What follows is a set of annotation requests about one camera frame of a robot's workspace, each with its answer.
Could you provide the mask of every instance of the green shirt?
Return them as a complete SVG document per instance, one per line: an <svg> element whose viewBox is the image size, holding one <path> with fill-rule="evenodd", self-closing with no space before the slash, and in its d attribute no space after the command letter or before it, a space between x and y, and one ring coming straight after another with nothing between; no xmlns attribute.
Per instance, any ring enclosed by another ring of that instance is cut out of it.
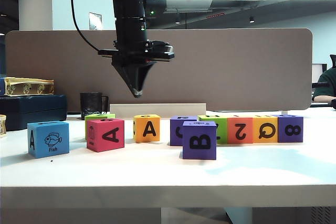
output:
<svg viewBox="0 0 336 224"><path fill-rule="evenodd" d="M329 86L315 88L313 99L319 95L336 97L336 68L330 68L321 74L318 82L327 82L329 83Z"/></svg>

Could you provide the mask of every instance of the black cable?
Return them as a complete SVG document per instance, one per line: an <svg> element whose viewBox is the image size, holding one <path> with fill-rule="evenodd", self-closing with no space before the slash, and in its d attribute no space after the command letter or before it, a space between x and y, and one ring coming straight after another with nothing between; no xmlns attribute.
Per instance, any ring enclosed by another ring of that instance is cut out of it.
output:
<svg viewBox="0 0 336 224"><path fill-rule="evenodd" d="M71 0L71 10L72 10L72 19L74 20L73 23L75 24L76 30L79 33L79 35L83 38L83 40L89 44L94 50L99 51L97 47L95 47L93 44L91 44L82 34L82 32L79 30L77 22L76 22L76 17L75 17L75 9L74 9L74 0Z"/></svg>

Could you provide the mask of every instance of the pink block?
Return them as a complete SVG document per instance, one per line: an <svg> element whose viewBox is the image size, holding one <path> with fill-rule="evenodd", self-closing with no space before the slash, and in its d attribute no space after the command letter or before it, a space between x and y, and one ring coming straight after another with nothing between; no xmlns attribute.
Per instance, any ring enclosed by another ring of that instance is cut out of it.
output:
<svg viewBox="0 0 336 224"><path fill-rule="evenodd" d="M86 147L95 152L124 148L124 120L96 119L87 121Z"/></svg>

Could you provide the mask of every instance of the green block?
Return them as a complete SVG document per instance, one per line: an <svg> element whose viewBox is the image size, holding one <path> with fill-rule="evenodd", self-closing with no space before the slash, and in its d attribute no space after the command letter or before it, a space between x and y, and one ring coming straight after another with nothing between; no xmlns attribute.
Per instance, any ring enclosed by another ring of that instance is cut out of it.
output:
<svg viewBox="0 0 336 224"><path fill-rule="evenodd" d="M86 125L88 120L95 120L95 119L107 119L107 118L116 118L115 114L91 114L91 115L86 115L84 120L85 120L85 140L86 138Z"/></svg>
<svg viewBox="0 0 336 224"><path fill-rule="evenodd" d="M227 117L223 115L199 115L199 121L213 121L217 125L217 144L227 144Z"/></svg>

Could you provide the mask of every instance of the toy block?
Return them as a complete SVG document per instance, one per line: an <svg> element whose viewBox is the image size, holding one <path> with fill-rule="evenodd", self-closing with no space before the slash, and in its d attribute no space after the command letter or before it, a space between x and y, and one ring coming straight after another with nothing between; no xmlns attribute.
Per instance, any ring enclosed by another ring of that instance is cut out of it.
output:
<svg viewBox="0 0 336 224"><path fill-rule="evenodd" d="M182 146L183 123L197 121L196 116L173 116L170 118L170 145Z"/></svg>
<svg viewBox="0 0 336 224"><path fill-rule="evenodd" d="M154 114L136 115L133 138L137 143L160 141L160 117Z"/></svg>
<svg viewBox="0 0 336 224"><path fill-rule="evenodd" d="M115 114L91 114L84 117L85 120L85 140L87 141L87 121L96 119L116 118Z"/></svg>
<svg viewBox="0 0 336 224"><path fill-rule="evenodd" d="M278 118L278 142L303 142L303 117L296 115L275 115Z"/></svg>
<svg viewBox="0 0 336 224"><path fill-rule="evenodd" d="M36 157L69 153L69 124L66 122L28 123L28 152Z"/></svg>
<svg viewBox="0 0 336 224"><path fill-rule="evenodd" d="M217 126L217 144L227 144L227 117L223 115L199 115L200 121L213 121Z"/></svg>
<svg viewBox="0 0 336 224"><path fill-rule="evenodd" d="M254 143L278 142L278 118L272 115L255 115L253 117Z"/></svg>
<svg viewBox="0 0 336 224"><path fill-rule="evenodd" d="M125 147L125 123L121 119L96 119L87 122L86 147L95 152L104 152Z"/></svg>
<svg viewBox="0 0 336 224"><path fill-rule="evenodd" d="M183 123L183 159L216 159L216 123Z"/></svg>
<svg viewBox="0 0 336 224"><path fill-rule="evenodd" d="M234 115L227 119L228 144L253 143L253 118Z"/></svg>

